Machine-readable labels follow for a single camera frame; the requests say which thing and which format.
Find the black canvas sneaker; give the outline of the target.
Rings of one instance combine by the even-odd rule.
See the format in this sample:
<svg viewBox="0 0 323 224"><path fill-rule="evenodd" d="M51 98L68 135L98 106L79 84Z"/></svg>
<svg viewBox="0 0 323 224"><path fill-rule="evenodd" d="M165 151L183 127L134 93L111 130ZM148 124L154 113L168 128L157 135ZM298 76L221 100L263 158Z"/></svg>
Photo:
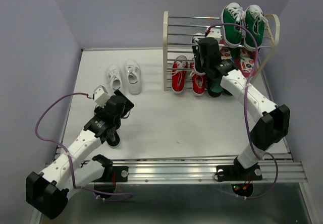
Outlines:
<svg viewBox="0 0 323 224"><path fill-rule="evenodd" d="M96 114L102 107L100 105L96 105L94 109L94 114ZM116 148L120 145L120 138L117 132L115 132L111 137L107 138L107 144L111 148Z"/></svg>
<svg viewBox="0 0 323 224"><path fill-rule="evenodd" d="M198 42L200 39L205 38L205 34L198 32L192 37L192 51L194 54L194 60L195 60L195 66L194 66L194 72L197 75L204 76L205 71L202 67L201 64L201 57L200 57L200 52L199 52L199 47L198 47Z"/></svg>

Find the white sneaker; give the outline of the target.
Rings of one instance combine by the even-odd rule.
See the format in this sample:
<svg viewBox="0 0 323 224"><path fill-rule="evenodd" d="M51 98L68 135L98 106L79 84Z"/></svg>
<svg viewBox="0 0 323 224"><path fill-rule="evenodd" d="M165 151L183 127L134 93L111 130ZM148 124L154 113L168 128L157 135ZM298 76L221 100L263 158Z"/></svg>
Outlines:
<svg viewBox="0 0 323 224"><path fill-rule="evenodd" d="M141 71L135 60L125 62L125 72L128 84L128 90L132 95L138 95L142 91Z"/></svg>
<svg viewBox="0 0 323 224"><path fill-rule="evenodd" d="M117 65L110 65L106 72L106 80L112 91L119 90L124 93L122 71Z"/></svg>

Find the red canvas sneaker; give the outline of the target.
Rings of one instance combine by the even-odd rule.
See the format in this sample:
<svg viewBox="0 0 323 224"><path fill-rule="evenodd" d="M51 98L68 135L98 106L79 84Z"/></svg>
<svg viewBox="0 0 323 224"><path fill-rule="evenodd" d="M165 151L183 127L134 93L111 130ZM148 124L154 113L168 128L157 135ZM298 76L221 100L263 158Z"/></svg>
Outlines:
<svg viewBox="0 0 323 224"><path fill-rule="evenodd" d="M184 55L178 56L173 63L172 69L172 90L176 94L180 94L184 89L187 69L187 58Z"/></svg>
<svg viewBox="0 0 323 224"><path fill-rule="evenodd" d="M206 79L204 75L196 74L195 70L195 62L190 63L190 69L192 69L190 73L190 78L192 79L192 90L195 96L202 96L205 91L205 83Z"/></svg>

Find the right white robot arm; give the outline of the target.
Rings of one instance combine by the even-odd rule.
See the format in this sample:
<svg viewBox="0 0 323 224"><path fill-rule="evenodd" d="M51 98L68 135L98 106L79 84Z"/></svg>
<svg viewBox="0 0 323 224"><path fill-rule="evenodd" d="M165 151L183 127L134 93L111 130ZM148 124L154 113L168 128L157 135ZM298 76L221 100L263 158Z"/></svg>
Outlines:
<svg viewBox="0 0 323 224"><path fill-rule="evenodd" d="M232 165L217 166L215 180L262 180L258 162L275 143L287 135L290 109L266 98L247 81L234 62L222 59L216 39L203 38L197 45L201 67L207 78L232 94L243 105L244 117L251 116L255 122L252 129L246 129L249 141L247 147L234 159Z"/></svg>

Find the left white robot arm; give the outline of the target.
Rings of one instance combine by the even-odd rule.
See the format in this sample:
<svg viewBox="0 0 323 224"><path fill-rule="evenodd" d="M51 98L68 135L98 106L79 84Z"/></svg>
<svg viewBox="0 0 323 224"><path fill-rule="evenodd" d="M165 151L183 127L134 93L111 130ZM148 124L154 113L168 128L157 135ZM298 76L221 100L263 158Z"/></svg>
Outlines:
<svg viewBox="0 0 323 224"><path fill-rule="evenodd" d="M131 193L115 192L118 181L128 180L127 166L114 167L113 161L101 154L91 160L86 158L104 143L118 146L117 130L134 103L119 90L110 96L103 86L95 89L91 99L96 103L94 116L74 142L69 147L58 142L64 153L39 173L31 172L26 178L26 202L49 219L58 217L80 190L91 191L103 201L110 201L116 195L119 201L132 197Z"/></svg>

